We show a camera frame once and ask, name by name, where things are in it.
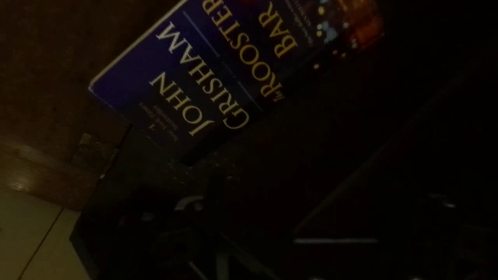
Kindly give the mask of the blue paperback book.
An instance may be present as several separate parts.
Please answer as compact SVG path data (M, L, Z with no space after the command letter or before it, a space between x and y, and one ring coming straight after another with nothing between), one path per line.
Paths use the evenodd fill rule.
M179 0L89 91L193 161L383 35L380 0Z

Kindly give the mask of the dark wooden secretary desk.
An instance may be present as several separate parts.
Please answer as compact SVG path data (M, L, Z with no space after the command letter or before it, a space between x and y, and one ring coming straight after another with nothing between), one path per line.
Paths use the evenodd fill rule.
M193 161L89 91L179 0L0 0L2 174L73 205L91 280L497 272L498 0L380 0L383 35Z

